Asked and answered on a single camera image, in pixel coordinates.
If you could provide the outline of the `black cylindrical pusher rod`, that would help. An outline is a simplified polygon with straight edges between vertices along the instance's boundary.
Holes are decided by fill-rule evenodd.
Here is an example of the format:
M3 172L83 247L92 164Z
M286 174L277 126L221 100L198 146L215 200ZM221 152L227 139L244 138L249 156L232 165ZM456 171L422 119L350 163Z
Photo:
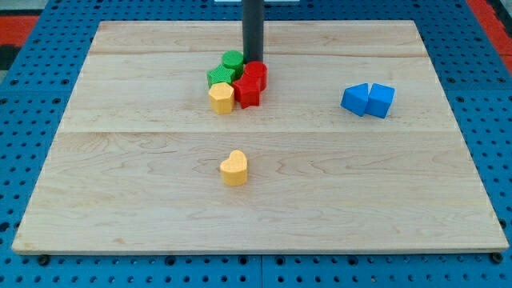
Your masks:
M263 60L264 1L242 0L242 44L245 63Z

